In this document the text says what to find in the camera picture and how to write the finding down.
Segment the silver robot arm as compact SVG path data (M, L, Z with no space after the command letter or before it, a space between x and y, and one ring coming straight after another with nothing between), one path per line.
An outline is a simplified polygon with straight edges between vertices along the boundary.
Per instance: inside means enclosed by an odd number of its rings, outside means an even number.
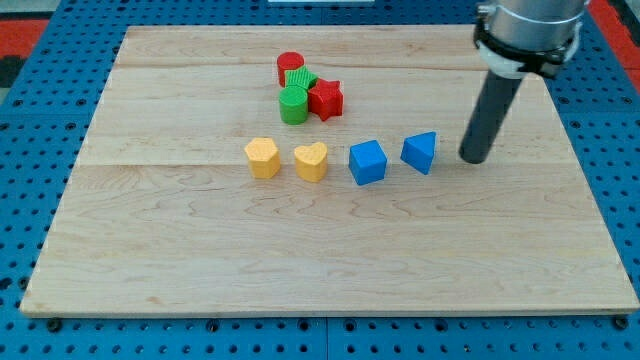
M579 48L588 0L487 0L476 5L473 42L489 70L520 80L554 78Z

